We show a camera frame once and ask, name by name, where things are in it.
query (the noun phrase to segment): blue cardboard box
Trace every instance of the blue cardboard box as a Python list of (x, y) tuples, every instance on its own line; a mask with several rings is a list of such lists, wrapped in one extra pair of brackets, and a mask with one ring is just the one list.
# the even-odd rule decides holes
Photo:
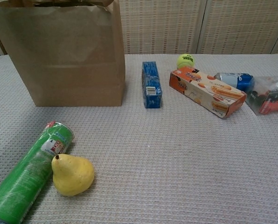
[(145, 108), (160, 108), (162, 88), (156, 62), (142, 63), (142, 91)]

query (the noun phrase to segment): yellow pear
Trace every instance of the yellow pear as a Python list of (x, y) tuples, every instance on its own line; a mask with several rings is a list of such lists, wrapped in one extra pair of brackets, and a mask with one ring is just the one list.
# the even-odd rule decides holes
[(58, 154), (52, 160), (53, 183), (64, 196), (74, 196), (87, 190), (94, 179), (92, 163), (83, 157)]

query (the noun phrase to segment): tennis ball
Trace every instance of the tennis ball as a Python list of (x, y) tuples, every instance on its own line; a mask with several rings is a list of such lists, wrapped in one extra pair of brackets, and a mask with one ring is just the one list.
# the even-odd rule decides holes
[(180, 69), (182, 67), (194, 67), (195, 65), (195, 60), (192, 57), (192, 55), (189, 54), (183, 54), (180, 55), (179, 58), (177, 59), (177, 69)]

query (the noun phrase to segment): green can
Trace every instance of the green can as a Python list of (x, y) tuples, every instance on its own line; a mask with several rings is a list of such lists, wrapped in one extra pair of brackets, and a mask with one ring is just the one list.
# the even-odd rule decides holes
[(0, 185), (0, 224), (19, 224), (52, 174), (55, 155), (74, 139), (63, 124), (50, 122), (36, 143)]

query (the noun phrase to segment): brown paper bag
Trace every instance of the brown paper bag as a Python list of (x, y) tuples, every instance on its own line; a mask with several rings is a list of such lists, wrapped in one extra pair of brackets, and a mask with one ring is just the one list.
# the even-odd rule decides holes
[(107, 7), (21, 2), (0, 4), (0, 39), (34, 103), (121, 105), (125, 56), (118, 0)]

